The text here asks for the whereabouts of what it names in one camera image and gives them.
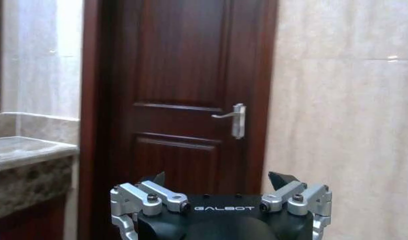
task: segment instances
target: wall tile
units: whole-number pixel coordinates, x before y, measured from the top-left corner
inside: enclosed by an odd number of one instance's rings
[[[46,56],[19,61],[19,112],[78,118],[79,59]]]
[[[78,145],[79,121],[21,114],[19,136]]]
[[[408,0],[281,0],[276,55],[408,60]]]
[[[2,57],[1,65],[1,111],[18,111],[18,59]]]
[[[276,37],[280,58],[333,58],[350,51],[349,1],[281,0]]]
[[[57,49],[57,2],[18,1],[19,58],[51,56]]]
[[[82,4],[81,0],[55,0],[57,55],[78,57],[82,47]]]
[[[325,237],[408,239],[408,61],[276,58],[270,98],[264,171],[329,185]]]
[[[15,136],[15,115],[0,113],[0,138]]]
[[[7,59],[18,58],[18,0],[2,2],[1,52]]]
[[[354,57],[408,59],[408,0],[354,1],[352,11]]]

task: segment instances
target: countertop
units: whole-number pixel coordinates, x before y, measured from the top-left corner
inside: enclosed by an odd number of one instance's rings
[[[21,136],[0,138],[0,171],[63,158],[78,153],[71,144]]]

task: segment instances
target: door panel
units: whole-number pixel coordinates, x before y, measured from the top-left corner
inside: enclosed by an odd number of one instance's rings
[[[134,103],[222,107],[228,11],[219,0],[143,1]]]
[[[133,181],[165,171],[165,184],[173,191],[215,191],[219,142],[157,134],[138,134],[131,144]]]

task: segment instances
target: silver door handle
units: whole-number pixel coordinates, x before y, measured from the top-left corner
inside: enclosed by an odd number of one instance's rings
[[[232,117],[232,136],[241,139],[245,133],[245,106],[242,103],[233,105],[233,112],[225,115],[210,115],[214,119]]]

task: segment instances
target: silver metal bracket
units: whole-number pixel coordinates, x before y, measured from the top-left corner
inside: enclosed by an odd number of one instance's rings
[[[266,193],[261,196],[260,210],[266,213],[278,212],[282,209],[282,204],[294,195],[305,190],[305,184],[298,181],[292,181],[284,187]]]
[[[138,185],[138,189],[149,194],[155,194],[157,197],[162,200],[162,203],[166,206],[166,209],[170,212],[183,213],[189,210],[190,205],[186,195],[182,193],[173,192],[157,185],[151,181],[143,181]]]
[[[237,103],[233,105],[233,112],[225,115],[210,115],[214,119],[223,119],[232,117],[232,136],[238,140],[245,134],[245,105]]]
[[[286,210],[290,214],[304,216],[313,213],[312,240],[321,240],[324,228],[332,222],[332,191],[326,185],[316,184],[288,199]]]
[[[162,200],[153,198],[147,200],[147,193],[129,183],[115,186],[110,190],[110,220],[117,226],[122,240],[137,240],[134,224],[127,214],[142,211],[146,216],[161,213]]]

